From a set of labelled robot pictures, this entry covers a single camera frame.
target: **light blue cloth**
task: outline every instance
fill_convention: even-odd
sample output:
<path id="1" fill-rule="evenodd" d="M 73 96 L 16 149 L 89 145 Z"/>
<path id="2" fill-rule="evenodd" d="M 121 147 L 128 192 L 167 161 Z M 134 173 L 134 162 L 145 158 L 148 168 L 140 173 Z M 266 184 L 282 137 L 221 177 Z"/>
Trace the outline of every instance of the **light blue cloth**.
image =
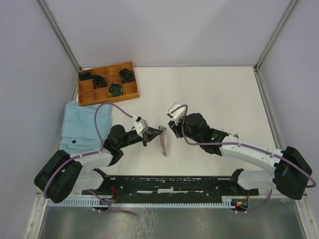
<path id="1" fill-rule="evenodd" d="M 59 149 L 67 153 L 81 153 L 101 147 L 94 125 L 94 114 L 98 106 L 83 107 L 75 101 L 66 105 Z M 96 122 L 103 141 L 107 138 L 112 126 L 111 115 L 112 106 L 110 105 L 102 106 L 97 113 Z"/>

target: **white cable tray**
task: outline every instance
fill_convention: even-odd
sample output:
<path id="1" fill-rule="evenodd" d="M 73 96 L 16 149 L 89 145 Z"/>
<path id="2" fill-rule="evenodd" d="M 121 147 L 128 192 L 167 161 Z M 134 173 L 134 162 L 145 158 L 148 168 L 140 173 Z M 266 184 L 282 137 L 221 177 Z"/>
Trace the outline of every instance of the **white cable tray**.
<path id="1" fill-rule="evenodd" d="M 222 203 L 113 203 L 112 207 L 127 208 L 235 208 L 230 205 L 230 198 L 222 198 Z M 106 207 L 97 198 L 68 197 L 61 203 L 48 200 L 48 207 Z"/>

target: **white table surface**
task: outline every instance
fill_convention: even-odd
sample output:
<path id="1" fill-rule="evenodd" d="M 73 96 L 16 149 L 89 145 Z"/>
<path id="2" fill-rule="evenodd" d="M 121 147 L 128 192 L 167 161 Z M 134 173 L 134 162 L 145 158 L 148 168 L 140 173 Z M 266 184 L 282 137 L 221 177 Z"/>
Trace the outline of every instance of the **white table surface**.
<path id="1" fill-rule="evenodd" d="M 166 125 L 168 108 L 188 104 L 188 113 L 201 113 L 212 128 L 238 133 L 241 140 L 275 147 L 252 67 L 136 67 L 140 98 L 117 103 L 131 115 L 146 119 L 151 127 Z M 132 119 L 113 109 L 113 125 L 126 131 Z M 211 155 L 199 146 L 187 145 L 168 129 L 167 157 L 160 139 L 123 148 L 124 156 L 101 168 L 109 175 L 231 175 L 237 168 L 259 168 L 234 158 Z"/>

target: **white wall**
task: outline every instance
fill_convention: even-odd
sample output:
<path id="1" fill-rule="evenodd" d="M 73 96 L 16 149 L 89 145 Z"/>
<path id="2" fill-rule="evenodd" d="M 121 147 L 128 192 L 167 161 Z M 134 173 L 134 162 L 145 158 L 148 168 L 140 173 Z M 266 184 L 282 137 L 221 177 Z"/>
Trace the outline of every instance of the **white wall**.
<path id="1" fill-rule="evenodd" d="M 47 0 L 81 66 L 255 65 L 290 0 Z"/>
<path id="2" fill-rule="evenodd" d="M 35 0 L 0 6 L 0 238 L 23 238 L 76 71 Z"/>
<path id="3" fill-rule="evenodd" d="M 296 147 L 319 182 L 319 1 L 300 1 L 262 75 L 284 144 Z M 308 189 L 319 219 L 319 188 Z"/>

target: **wooden tray compartment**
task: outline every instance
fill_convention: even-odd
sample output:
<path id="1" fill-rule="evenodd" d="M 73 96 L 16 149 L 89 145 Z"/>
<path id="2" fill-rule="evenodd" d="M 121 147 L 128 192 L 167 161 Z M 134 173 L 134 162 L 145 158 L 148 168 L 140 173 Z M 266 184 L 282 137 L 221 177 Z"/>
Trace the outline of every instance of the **wooden tray compartment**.
<path id="1" fill-rule="evenodd" d="M 95 104 L 101 104 L 104 102 L 120 102 L 120 101 L 127 101 L 131 99 L 136 99 L 140 97 L 139 89 L 137 85 L 137 79 L 135 75 L 135 81 L 129 82 L 129 83 L 123 83 L 121 82 L 120 77 L 120 70 L 127 68 L 134 72 L 133 63 L 132 62 L 124 62 L 120 64 L 110 65 L 110 66 L 104 66 L 104 67 L 98 67 L 89 69 L 87 71 L 91 72 L 92 75 L 100 75 L 104 78 L 106 78 L 106 82 L 108 83 L 107 87 L 94 89 L 93 87 L 93 80 L 84 80 L 79 81 L 78 79 L 78 85 L 79 85 L 79 105 L 80 106 L 90 106 Z M 123 95 L 121 96 L 115 96 L 115 97 L 109 97 L 109 86 L 112 83 L 117 83 L 122 85 L 123 89 Z"/>

